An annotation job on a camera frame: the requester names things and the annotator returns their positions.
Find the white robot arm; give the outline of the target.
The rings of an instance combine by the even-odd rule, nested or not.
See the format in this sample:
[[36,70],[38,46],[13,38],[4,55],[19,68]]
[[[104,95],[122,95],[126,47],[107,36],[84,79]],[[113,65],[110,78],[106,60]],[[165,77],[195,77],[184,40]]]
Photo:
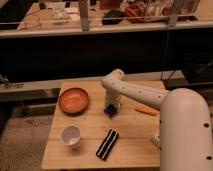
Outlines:
[[101,84],[112,96],[124,95],[160,111],[160,171],[213,171],[213,140],[206,100],[188,88],[165,90],[123,80],[115,69]]

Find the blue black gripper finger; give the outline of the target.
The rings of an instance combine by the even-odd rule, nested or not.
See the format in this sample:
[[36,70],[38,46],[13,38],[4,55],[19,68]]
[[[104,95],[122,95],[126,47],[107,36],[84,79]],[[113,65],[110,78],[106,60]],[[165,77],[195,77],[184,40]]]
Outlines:
[[109,104],[105,107],[104,113],[109,117],[112,118],[114,115],[117,114],[117,108],[113,104]]

